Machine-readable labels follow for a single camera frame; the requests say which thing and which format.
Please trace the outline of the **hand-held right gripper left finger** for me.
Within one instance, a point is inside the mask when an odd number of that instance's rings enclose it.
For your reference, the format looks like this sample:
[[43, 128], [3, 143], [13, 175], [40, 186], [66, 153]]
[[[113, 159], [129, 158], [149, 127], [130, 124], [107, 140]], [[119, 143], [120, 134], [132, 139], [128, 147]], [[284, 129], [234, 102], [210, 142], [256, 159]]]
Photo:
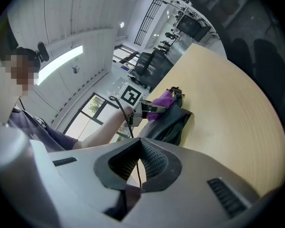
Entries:
[[109, 144], [109, 178], [111, 181], [127, 181], [138, 163], [140, 138], [127, 139]]

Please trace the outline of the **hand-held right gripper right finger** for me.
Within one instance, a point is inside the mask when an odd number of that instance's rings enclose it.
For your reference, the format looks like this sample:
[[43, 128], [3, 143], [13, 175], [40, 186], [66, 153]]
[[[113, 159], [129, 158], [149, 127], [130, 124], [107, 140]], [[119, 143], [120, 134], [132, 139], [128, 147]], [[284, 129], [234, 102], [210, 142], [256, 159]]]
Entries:
[[143, 139], [141, 139], [141, 162], [147, 179], [161, 174], [168, 166], [168, 159], [160, 149]]

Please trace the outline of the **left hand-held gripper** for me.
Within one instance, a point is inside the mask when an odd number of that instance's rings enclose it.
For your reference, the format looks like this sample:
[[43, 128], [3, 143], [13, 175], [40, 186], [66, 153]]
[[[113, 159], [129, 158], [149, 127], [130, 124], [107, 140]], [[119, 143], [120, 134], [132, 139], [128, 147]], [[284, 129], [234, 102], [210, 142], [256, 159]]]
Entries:
[[[169, 91], [172, 94], [174, 102], [182, 106], [185, 94], [179, 87], [171, 87]], [[167, 108], [153, 104], [143, 98], [143, 93], [129, 83], [115, 83], [113, 91], [109, 95], [109, 100], [115, 102], [128, 121], [131, 127], [138, 127], [147, 114], [162, 114]]]

